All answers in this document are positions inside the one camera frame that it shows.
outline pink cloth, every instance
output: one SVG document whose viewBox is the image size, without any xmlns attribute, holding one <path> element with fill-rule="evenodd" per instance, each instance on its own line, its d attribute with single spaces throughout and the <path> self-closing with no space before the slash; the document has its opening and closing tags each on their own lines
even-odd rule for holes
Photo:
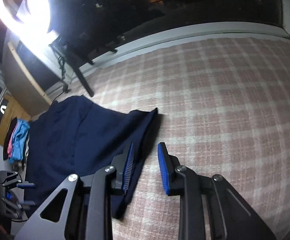
<svg viewBox="0 0 290 240">
<path fill-rule="evenodd" d="M 12 148 L 13 148 L 13 146 L 12 146 L 12 139 L 13 139 L 13 134 L 14 134 L 14 132 L 16 130 L 16 127 L 17 127 L 17 125 L 15 126 L 15 128 L 13 130 L 13 133 L 11 135 L 11 139 L 9 140 L 9 143 L 8 143 L 7 154 L 8 154 L 8 157 L 9 158 L 12 156 Z"/>
</svg>

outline bright light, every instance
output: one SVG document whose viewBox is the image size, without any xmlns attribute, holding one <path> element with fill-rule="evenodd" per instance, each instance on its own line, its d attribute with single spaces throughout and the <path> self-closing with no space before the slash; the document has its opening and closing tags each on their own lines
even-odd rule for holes
<svg viewBox="0 0 290 240">
<path fill-rule="evenodd" d="M 49 45 L 55 40 L 55 33 L 47 33 L 51 21 L 48 0 L 27 0 L 29 13 L 16 21 L 0 0 L 0 19 L 12 32 L 24 41 Z"/>
<path fill-rule="evenodd" d="M 6 108 L 7 108 L 7 106 L 4 106 L 4 105 L 1 106 L 1 109 L 0 110 L 1 110 L 1 113 L 2 114 L 5 114 L 5 109 Z"/>
</svg>

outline plaid blanket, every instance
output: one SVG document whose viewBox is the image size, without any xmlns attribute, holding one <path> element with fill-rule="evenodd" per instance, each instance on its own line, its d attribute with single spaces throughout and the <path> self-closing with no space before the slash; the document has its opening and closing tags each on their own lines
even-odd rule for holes
<svg viewBox="0 0 290 240">
<path fill-rule="evenodd" d="M 209 39 L 139 55 L 87 77 L 92 100 L 158 107 L 157 143 L 201 175 L 222 174 L 278 239 L 290 230 L 290 44 Z M 71 95 L 84 94 L 79 82 Z M 157 148 L 114 239 L 178 239 L 179 198 L 164 195 Z"/>
</svg>

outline stack of folded clothes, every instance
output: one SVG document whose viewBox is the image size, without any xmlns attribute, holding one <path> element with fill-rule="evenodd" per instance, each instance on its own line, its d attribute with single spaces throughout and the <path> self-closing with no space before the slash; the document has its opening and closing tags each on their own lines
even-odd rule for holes
<svg viewBox="0 0 290 240">
<path fill-rule="evenodd" d="M 29 140 L 28 122 L 14 118 L 9 126 L 3 148 L 3 159 L 10 164 L 22 161 Z"/>
</svg>

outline ridged blue pad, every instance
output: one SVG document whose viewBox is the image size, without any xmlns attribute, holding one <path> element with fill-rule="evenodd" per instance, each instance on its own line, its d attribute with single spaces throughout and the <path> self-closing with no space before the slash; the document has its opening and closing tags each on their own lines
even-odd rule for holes
<svg viewBox="0 0 290 240">
<path fill-rule="evenodd" d="M 125 193 L 128 190 L 129 182 L 131 181 L 133 161 L 134 161 L 134 152 L 133 152 L 133 144 L 131 144 L 123 172 L 123 190 Z"/>
<path fill-rule="evenodd" d="M 164 160 L 164 154 L 163 154 L 163 151 L 162 151 L 160 144 L 158 144 L 157 155 L 158 155 L 158 163 L 159 163 L 159 169 L 160 169 L 160 175 L 161 175 L 161 182 L 163 184 L 163 189 L 164 189 L 166 195 L 168 195 L 169 190 L 170 190 L 169 181 L 168 181 L 168 174 L 167 174 L 166 163 Z"/>
</svg>

